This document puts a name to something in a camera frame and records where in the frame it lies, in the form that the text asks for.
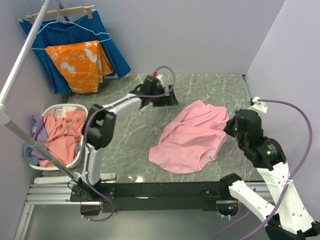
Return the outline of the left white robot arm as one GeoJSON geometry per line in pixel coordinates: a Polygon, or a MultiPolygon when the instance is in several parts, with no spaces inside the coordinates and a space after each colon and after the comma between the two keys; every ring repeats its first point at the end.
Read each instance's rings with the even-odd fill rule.
{"type": "Polygon", "coordinates": [[[153,107],[177,106],[179,104],[173,83],[165,86],[164,75],[147,75],[143,83],[139,84],[127,95],[112,103],[94,104],[88,111],[88,116],[82,128],[85,160],[81,184],[86,184],[82,195],[88,201],[96,200],[100,195],[101,165],[105,148],[111,143],[117,119],[129,113],[140,110],[148,104],[153,107]]]}

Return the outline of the pink t-shirt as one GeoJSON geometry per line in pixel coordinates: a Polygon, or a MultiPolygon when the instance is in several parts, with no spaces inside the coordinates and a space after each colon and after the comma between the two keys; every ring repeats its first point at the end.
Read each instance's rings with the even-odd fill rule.
{"type": "Polygon", "coordinates": [[[173,174],[201,172],[217,159],[229,119],[226,107],[193,102],[164,128],[158,144],[149,150],[149,161],[173,174]]]}

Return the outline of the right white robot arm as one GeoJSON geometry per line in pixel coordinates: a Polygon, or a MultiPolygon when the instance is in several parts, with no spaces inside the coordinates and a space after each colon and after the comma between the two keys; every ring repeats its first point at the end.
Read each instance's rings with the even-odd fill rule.
{"type": "Polygon", "coordinates": [[[319,236],[320,223],[308,213],[289,178],[281,145],[264,136],[259,114],[252,109],[238,110],[227,121],[224,132],[236,139],[240,150],[262,176],[274,203],[264,200],[235,173],[220,179],[221,197],[242,202],[263,222],[271,240],[305,240],[319,236]]]}

